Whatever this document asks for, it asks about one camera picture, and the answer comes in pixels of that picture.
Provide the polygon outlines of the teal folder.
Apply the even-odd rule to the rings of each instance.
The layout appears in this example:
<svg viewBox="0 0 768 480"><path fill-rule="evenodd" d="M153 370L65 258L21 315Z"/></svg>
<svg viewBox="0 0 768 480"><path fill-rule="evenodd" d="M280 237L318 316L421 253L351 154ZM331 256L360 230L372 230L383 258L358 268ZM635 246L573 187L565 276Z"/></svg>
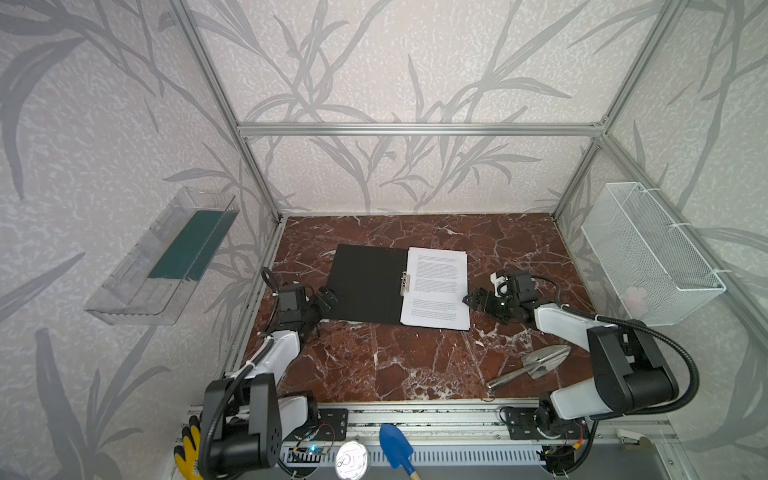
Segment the teal folder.
<svg viewBox="0 0 768 480"><path fill-rule="evenodd" d="M329 320L402 325L408 249L340 244L326 287L338 299Z"/></svg>

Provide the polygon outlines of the paper sheet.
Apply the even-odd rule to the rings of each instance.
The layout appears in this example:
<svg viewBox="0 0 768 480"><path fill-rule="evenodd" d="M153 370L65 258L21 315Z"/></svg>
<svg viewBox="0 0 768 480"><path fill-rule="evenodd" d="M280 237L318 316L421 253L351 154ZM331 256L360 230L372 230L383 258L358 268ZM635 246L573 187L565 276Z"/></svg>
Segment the paper sheet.
<svg viewBox="0 0 768 480"><path fill-rule="evenodd" d="M466 252L408 249L400 323L409 327L468 331L468 256Z"/></svg>

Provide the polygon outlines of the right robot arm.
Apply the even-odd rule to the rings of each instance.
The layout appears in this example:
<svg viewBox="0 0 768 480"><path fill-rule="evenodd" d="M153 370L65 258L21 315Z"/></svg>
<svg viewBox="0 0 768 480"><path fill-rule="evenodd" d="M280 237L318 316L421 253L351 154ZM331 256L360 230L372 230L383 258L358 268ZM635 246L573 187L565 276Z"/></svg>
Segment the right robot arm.
<svg viewBox="0 0 768 480"><path fill-rule="evenodd" d="M542 300L538 279L524 271L497 271L491 290L478 288L463 302L500 324L525 324L562 339L554 353L537 354L526 363L524 374L545 374L550 364L567 357L569 345L588 352L591 378L539 400L533 422L542 435L554 437L573 421L670 413L695 398L699 369L678 342L639 320L589 315L558 299Z"/></svg>

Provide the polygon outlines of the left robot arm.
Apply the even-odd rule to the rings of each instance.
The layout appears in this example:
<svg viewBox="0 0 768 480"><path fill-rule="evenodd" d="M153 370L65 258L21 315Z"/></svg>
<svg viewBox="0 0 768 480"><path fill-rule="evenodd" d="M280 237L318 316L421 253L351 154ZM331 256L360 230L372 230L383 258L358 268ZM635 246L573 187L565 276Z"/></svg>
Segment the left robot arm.
<svg viewBox="0 0 768 480"><path fill-rule="evenodd" d="M338 298L326 287L308 295L302 284L280 285L266 267L260 275L276 295L264 340L242 367L211 382L204 393L197 440L197 470L204 479L237 479L256 470L285 468L285 436L300 428L313 430L317 423L310 394L280 399L277 386Z"/></svg>

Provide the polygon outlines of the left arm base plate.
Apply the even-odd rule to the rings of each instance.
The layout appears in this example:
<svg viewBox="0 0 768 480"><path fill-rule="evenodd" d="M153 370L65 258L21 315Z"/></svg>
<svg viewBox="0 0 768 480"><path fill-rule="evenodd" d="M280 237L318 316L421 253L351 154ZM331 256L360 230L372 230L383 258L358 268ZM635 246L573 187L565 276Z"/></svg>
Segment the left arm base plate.
<svg viewBox="0 0 768 480"><path fill-rule="evenodd" d="M349 426L349 410L346 408L320 408L298 433L304 441L336 442L345 440Z"/></svg>

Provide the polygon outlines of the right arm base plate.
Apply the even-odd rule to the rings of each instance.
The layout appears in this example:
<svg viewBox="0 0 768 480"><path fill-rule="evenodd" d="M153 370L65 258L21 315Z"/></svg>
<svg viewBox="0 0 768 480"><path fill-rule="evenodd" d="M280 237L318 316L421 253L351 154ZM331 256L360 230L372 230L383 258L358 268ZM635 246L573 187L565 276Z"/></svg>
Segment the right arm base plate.
<svg viewBox="0 0 768 480"><path fill-rule="evenodd" d="M499 418L511 440L583 441L590 433L584 418L564 420L548 405L536 408L504 406Z"/></svg>

